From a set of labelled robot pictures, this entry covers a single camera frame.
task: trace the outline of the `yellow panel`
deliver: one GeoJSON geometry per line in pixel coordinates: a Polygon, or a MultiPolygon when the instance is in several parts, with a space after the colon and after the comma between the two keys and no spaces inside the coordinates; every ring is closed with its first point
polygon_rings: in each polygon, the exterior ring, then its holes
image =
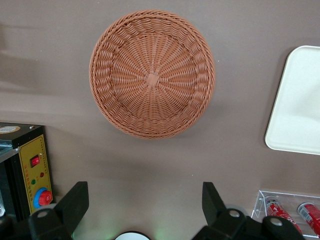
{"type": "Polygon", "coordinates": [[[36,192],[40,188],[46,188],[52,192],[44,135],[40,135],[22,145],[20,147],[19,157],[30,213],[34,213],[37,210],[34,207],[36,192]],[[39,164],[32,167],[31,159],[36,156],[39,157],[39,164]]]}

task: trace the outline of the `wicker basket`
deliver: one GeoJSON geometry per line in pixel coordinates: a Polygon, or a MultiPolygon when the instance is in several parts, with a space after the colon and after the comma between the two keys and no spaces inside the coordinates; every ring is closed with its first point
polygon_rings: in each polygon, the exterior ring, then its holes
{"type": "Polygon", "coordinates": [[[102,114],[144,139],[189,128],[215,87],[214,60],[203,36],[161,10],[133,12],[109,26],[93,50],[89,74],[102,114]]]}

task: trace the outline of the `red switch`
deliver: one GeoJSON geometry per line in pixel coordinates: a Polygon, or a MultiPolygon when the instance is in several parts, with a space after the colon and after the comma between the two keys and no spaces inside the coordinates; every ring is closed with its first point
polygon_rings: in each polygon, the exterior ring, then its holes
{"type": "Polygon", "coordinates": [[[45,206],[51,203],[52,193],[50,191],[43,191],[39,197],[39,205],[45,206]]]}
{"type": "Polygon", "coordinates": [[[39,155],[31,158],[30,162],[31,162],[31,168],[33,168],[35,165],[38,165],[40,163],[39,155]]]}

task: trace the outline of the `red can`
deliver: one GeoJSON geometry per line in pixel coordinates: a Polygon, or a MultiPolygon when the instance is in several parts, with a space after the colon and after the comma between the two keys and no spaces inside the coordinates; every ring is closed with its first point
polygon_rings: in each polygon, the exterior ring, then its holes
{"type": "Polygon", "coordinates": [[[289,220],[295,228],[302,234],[300,227],[295,223],[293,218],[284,209],[281,203],[277,200],[276,196],[266,196],[265,197],[265,208],[266,214],[268,216],[277,216],[289,220]]]}
{"type": "Polygon", "coordinates": [[[320,210],[317,206],[313,203],[305,202],[298,207],[297,211],[320,238],[320,210]]]}

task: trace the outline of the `basket center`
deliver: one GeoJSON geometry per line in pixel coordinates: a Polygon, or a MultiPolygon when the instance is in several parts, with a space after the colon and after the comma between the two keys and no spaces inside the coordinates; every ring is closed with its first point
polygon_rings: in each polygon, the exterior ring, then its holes
{"type": "Polygon", "coordinates": [[[159,78],[160,77],[158,76],[157,72],[149,73],[145,76],[145,81],[148,84],[148,86],[154,87],[159,82],[159,78]]]}

